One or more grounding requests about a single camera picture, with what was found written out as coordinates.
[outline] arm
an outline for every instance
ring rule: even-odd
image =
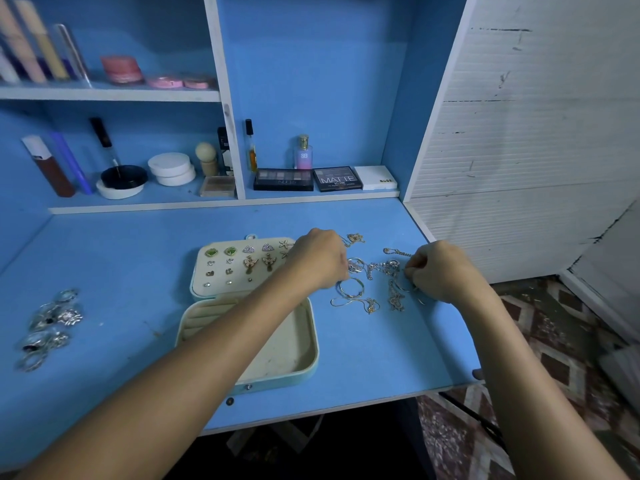
[[[347,270],[338,234],[313,229],[251,295],[116,391],[18,478],[162,478],[284,318]]]
[[[428,244],[405,272],[432,298],[452,303],[467,323],[517,478],[627,478],[462,250],[446,241]]]

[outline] hand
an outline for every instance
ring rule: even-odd
[[[430,297],[455,306],[489,287],[465,252],[447,241],[435,241],[418,248],[404,273]]]
[[[314,290],[331,288],[349,277],[347,249],[332,230],[311,229],[289,251],[287,265],[302,270]]]

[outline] blue desk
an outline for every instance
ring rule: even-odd
[[[359,232],[348,249],[367,262],[384,247],[414,251],[425,240],[395,198],[213,209],[55,216],[0,276],[0,471],[33,459],[126,380],[173,347],[197,250],[213,241],[297,237],[311,227]],[[401,262],[406,258],[395,256]],[[311,300],[320,362],[295,387],[240,395],[222,404],[204,433],[239,429],[473,382],[479,362],[458,312],[404,300],[391,311],[388,279],[376,273],[361,304],[330,306],[334,290]],[[86,318],[43,366],[15,370],[31,314],[60,290],[77,287]]]

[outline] gold cap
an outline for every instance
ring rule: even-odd
[[[302,148],[303,150],[306,150],[309,146],[309,135],[308,134],[301,134],[300,135],[300,148]]]

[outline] pink perfume bottle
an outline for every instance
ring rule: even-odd
[[[295,163],[297,170],[311,170],[314,167],[314,149],[309,146],[309,135],[300,135],[300,146],[296,148]]]

